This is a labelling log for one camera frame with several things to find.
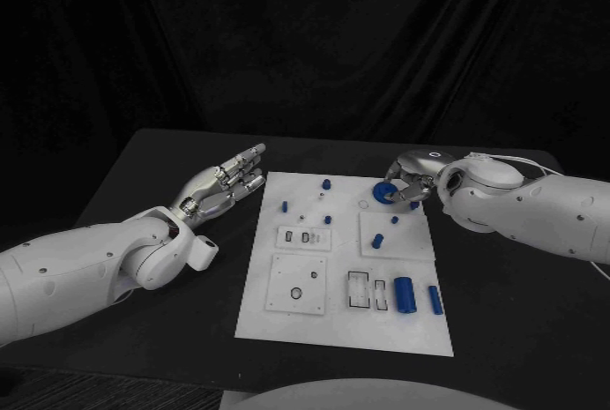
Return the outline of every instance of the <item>blue cylindrical block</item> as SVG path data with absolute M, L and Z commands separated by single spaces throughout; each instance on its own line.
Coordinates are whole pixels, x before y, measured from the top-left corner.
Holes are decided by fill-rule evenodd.
M 411 278 L 400 277 L 394 280 L 394 288 L 397 290 L 397 307 L 401 313 L 414 313 L 416 306 L 416 293 L 413 292 Z
M 378 249 L 381 247 L 381 242 L 384 241 L 384 235 L 377 234 L 375 239 L 372 240 L 372 248 Z
M 430 300 L 433 301 L 433 310 L 436 315 L 443 315 L 442 297 L 439 297 L 439 288 L 436 285 L 429 286 Z

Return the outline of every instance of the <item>blue disc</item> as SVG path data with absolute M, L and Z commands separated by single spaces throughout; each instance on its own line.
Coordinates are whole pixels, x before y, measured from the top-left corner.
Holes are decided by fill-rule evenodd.
M 378 183 L 372 187 L 372 196 L 385 205 L 393 205 L 394 202 L 385 199 L 385 195 L 397 192 L 398 188 L 393 183 Z

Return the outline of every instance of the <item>dark table surface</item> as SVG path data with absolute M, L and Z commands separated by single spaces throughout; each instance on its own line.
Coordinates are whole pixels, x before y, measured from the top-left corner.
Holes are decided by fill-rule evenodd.
M 382 177 L 400 153 L 424 145 L 142 130 L 134 135 L 78 227 L 121 221 L 169 205 L 204 168 L 264 142 L 266 172 Z M 543 151 L 434 147 L 534 159 Z M 538 169 L 521 166 L 540 176 Z M 499 234 L 478 234 L 424 204 L 455 357 L 235 339 L 263 190 L 198 229 L 220 245 L 205 272 L 183 270 L 156 291 L 134 292 L 72 326 L 0 350 L 0 364 L 139 376 L 263 392 L 345 377 L 403 379 L 456 388 L 518 408 L 602 408 L 609 362 L 610 282 L 583 261 Z

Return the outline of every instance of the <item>white robotic arm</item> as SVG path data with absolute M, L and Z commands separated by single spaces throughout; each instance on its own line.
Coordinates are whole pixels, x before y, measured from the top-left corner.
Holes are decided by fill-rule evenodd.
M 57 330 L 116 304 L 139 287 L 160 288 L 185 265 L 208 268 L 218 246 L 194 229 L 264 184 L 264 145 L 188 182 L 169 208 L 123 223 L 46 235 L 0 253 L 0 345 Z
M 430 150 L 400 156 L 384 182 L 397 177 L 410 186 L 387 195 L 390 203 L 421 201 L 436 187 L 444 213 L 465 228 L 498 231 L 554 254 L 610 263 L 610 183 L 563 175 L 531 180 L 486 154 L 456 160 Z

